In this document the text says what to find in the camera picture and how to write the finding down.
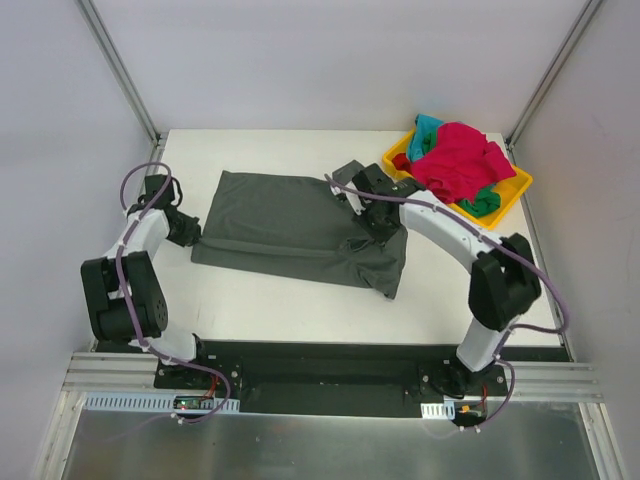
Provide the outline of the right aluminium frame post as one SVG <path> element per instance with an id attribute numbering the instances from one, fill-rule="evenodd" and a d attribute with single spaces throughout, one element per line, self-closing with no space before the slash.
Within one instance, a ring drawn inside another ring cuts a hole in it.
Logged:
<path id="1" fill-rule="evenodd" d="M 605 0 L 588 0 L 582 5 L 577 17 L 571 24 L 544 74 L 525 104 L 524 109 L 518 116 L 514 126 L 505 137 L 505 145 L 508 151 L 512 151 L 514 149 L 515 145 L 524 134 L 526 128 L 541 108 L 560 74 L 563 72 L 564 67 L 571 59 L 573 53 L 605 4 Z"/>

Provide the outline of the green t shirt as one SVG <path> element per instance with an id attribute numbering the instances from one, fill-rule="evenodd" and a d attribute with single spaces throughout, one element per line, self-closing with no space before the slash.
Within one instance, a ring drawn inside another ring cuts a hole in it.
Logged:
<path id="1" fill-rule="evenodd" d="M 488 185 L 479 190 L 472 201 L 462 199 L 457 206 L 474 218 L 490 215 L 501 207 L 501 197 L 494 188 L 494 184 Z"/>

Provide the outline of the aluminium front rail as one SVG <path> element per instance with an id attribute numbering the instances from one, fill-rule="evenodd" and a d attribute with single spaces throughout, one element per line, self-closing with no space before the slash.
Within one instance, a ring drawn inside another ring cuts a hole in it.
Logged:
<path id="1" fill-rule="evenodd" d="M 142 353 L 78 352 L 72 355 L 63 389 L 84 392 L 142 392 L 165 378 L 158 359 Z M 504 393 L 514 381 L 516 402 L 602 403 L 604 394 L 595 368 L 584 363 L 511 361 L 492 381 Z"/>

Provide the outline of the teal t shirt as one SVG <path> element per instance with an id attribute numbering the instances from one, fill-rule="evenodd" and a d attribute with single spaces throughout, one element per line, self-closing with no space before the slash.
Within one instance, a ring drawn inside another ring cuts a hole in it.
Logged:
<path id="1" fill-rule="evenodd" d="M 414 134 L 406 149 L 406 156 L 411 162 L 420 160 L 436 146 L 438 129 L 443 124 L 442 120 L 432 116 L 416 116 Z"/>

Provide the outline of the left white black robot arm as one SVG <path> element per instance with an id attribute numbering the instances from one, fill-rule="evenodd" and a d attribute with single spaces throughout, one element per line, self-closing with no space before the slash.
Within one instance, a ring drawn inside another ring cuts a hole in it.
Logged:
<path id="1" fill-rule="evenodd" d="M 162 174 L 144 179 L 144 192 L 125 210 L 126 226 L 101 257 L 80 268 L 92 333 L 100 342 L 159 354 L 188 388 L 204 387 L 210 363 L 198 356 L 198 337 L 169 324 L 169 311 L 153 259 L 165 241 L 192 247 L 200 240 L 199 219 L 179 210 L 179 182 Z"/>

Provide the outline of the dark grey t shirt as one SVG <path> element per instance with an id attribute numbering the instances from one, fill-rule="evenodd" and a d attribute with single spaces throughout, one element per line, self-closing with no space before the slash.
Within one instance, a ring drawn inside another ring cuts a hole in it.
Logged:
<path id="1" fill-rule="evenodd" d="M 408 234 L 376 242 L 317 178 L 225 171 L 195 264 L 373 289 L 395 298 Z"/>

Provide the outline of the magenta t shirt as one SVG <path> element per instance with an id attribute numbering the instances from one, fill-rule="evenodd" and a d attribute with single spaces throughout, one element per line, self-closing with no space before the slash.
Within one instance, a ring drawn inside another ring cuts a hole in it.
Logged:
<path id="1" fill-rule="evenodd" d="M 483 188 L 516 176 L 496 142 L 459 122 L 437 129 L 435 146 L 412 163 L 410 173 L 445 204 L 473 201 Z"/>

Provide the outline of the yellow plastic bin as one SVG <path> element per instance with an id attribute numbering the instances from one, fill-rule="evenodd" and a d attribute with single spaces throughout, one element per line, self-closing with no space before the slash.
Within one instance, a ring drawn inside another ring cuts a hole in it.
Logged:
<path id="1" fill-rule="evenodd" d="M 381 167 L 394 181 L 401 181 L 410 177 L 408 172 L 398 170 L 395 167 L 393 159 L 398 154 L 406 152 L 414 133 L 415 129 L 412 128 L 382 155 Z M 476 218 L 457 204 L 448 204 L 448 207 L 477 225 L 487 230 L 493 230 L 533 183 L 533 177 L 529 173 L 516 166 L 513 162 L 511 162 L 511 167 L 516 175 L 497 183 L 493 189 L 501 198 L 499 209 L 489 215 Z"/>

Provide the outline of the aluminium frame post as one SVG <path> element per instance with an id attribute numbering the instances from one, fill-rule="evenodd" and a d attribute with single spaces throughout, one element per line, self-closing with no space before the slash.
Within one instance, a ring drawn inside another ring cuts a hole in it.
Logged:
<path id="1" fill-rule="evenodd" d="M 524 134 L 526 128 L 541 108 L 560 74 L 563 72 L 564 67 L 571 59 L 573 53 L 605 4 L 605 0 L 588 0 L 582 5 L 577 17 L 571 24 L 544 74 L 525 104 L 524 109 L 518 116 L 514 126 L 505 137 L 505 145 L 508 151 L 512 151 L 514 149 L 515 145 Z"/>
<path id="2" fill-rule="evenodd" d="M 151 144 L 153 146 L 159 145 L 162 140 L 162 132 L 153 121 L 95 2 L 76 0 L 75 4 L 138 123 Z"/>

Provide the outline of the left aluminium frame post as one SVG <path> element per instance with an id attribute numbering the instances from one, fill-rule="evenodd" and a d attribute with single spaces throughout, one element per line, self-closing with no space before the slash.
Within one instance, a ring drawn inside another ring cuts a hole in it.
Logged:
<path id="1" fill-rule="evenodd" d="M 153 146 L 159 145 L 162 140 L 162 132 L 153 121 L 95 2 L 76 0 L 75 4 L 138 123 L 151 144 Z"/>

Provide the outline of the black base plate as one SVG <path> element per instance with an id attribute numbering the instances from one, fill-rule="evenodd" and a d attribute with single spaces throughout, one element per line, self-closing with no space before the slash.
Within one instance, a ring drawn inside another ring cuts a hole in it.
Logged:
<path id="1" fill-rule="evenodd" d="M 154 387 L 214 387 L 243 413 L 379 418 L 416 418 L 423 404 L 508 391 L 506 367 L 465 373 L 452 345 L 205 340 L 196 362 L 197 370 L 158 362 Z"/>

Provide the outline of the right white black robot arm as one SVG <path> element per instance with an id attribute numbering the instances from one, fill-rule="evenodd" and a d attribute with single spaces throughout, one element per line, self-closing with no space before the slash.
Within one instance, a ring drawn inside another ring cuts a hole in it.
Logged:
<path id="1" fill-rule="evenodd" d="M 414 232 L 455 259 L 469 274 L 472 320 L 451 361 L 450 382 L 473 394 L 486 381 L 516 319 L 541 295 L 540 271 L 528 240 L 500 236 L 469 221 L 414 180 L 393 182 L 360 173 L 343 188 L 354 220 L 376 242 L 387 245 Z"/>

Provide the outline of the red t shirt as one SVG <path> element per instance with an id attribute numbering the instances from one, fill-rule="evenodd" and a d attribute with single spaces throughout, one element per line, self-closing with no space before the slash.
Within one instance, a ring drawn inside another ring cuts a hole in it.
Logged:
<path id="1" fill-rule="evenodd" d="M 411 174 L 412 162 L 404 152 L 395 155 L 392 159 L 392 164 L 397 171 Z"/>

